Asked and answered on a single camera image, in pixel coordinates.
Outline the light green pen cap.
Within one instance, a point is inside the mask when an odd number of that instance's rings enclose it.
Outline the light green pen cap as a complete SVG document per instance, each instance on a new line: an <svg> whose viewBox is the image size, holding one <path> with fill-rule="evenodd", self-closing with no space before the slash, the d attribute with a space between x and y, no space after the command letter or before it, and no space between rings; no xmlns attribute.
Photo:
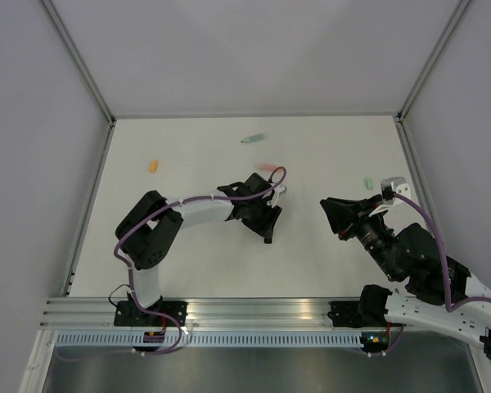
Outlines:
<svg viewBox="0 0 491 393"><path fill-rule="evenodd" d="M367 190L373 189L373 183L372 183L372 179L370 177L366 177L364 179L364 186Z"/></svg>

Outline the light green pen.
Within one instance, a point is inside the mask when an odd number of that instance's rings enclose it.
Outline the light green pen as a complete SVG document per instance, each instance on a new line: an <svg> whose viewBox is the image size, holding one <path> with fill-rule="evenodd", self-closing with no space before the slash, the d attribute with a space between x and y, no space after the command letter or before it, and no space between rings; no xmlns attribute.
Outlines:
<svg viewBox="0 0 491 393"><path fill-rule="evenodd" d="M251 144L251 143L255 143L255 142L260 142L260 141L265 140L267 137L268 137L268 135L266 133L257 133L257 134L250 135L250 136L243 138L241 140L241 143Z"/></svg>

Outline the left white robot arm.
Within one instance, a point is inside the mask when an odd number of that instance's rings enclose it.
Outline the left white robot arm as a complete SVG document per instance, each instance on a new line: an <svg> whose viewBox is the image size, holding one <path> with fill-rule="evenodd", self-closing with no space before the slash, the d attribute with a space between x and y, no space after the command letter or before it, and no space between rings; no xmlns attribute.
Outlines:
<svg viewBox="0 0 491 393"><path fill-rule="evenodd" d="M186 303L165 300L159 284L160 263L180 231L236 220L271 244L282 213L279 200L286 191L281 180L253 173L244 182L199 196L166 198L156 190L145 193L115 230L118 241L113 253L128 270L128 295L115 305L115 326L183 326Z"/></svg>

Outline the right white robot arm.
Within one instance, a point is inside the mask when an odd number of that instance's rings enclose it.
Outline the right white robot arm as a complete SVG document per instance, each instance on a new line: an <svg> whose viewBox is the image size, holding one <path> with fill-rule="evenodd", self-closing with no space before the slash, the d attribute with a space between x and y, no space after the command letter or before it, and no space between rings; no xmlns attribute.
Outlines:
<svg viewBox="0 0 491 393"><path fill-rule="evenodd" d="M388 227L384 216L392 204L380 195L320 202L332 232L344 242L358 240L388 280L402 283L406 291L367 284L358 300L331 303L333 325L412 325L479 348L491 361L491 291L446 254L434 229L413 223L395 233Z"/></svg>

